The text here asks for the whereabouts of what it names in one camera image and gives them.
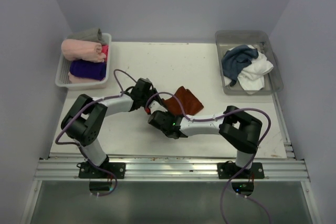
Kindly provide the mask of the brown rust towel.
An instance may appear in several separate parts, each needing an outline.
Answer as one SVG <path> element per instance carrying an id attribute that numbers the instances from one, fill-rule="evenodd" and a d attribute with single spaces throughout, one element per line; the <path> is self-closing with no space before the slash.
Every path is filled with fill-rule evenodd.
<path id="1" fill-rule="evenodd" d="M 204 108 L 200 100 L 189 89 L 186 89 L 183 86 L 179 87 L 174 95 L 180 101 L 184 112 L 187 115 L 196 115 Z M 178 116 L 183 114 L 175 98 L 162 99 L 162 102 L 167 110 L 173 115 Z"/>

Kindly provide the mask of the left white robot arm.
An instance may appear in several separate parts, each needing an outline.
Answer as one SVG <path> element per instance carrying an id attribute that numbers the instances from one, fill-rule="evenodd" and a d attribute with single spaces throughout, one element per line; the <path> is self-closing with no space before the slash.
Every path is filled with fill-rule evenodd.
<path id="1" fill-rule="evenodd" d="M 109 172 L 108 156 L 98 141 L 104 119 L 117 113 L 144 108 L 155 93 L 157 89 L 152 82 L 140 78 L 135 86 L 117 95 L 101 98 L 80 95 L 61 122 L 61 133 L 56 137 L 56 144 L 77 146 L 92 164 L 92 174 L 97 178 L 106 177 Z"/>

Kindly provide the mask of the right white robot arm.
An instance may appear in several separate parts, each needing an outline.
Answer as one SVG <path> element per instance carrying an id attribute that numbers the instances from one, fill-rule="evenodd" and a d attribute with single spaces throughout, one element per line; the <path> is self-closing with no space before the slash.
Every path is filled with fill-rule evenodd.
<path id="1" fill-rule="evenodd" d="M 251 158 L 256 155 L 262 122 L 256 117 L 228 106 L 221 119 L 215 115 L 208 120 L 203 116 L 175 116 L 169 112 L 154 111 L 148 123 L 160 130 L 166 137 L 179 139 L 195 135 L 220 135 L 236 150 L 234 172 L 246 178 L 253 171 Z"/>

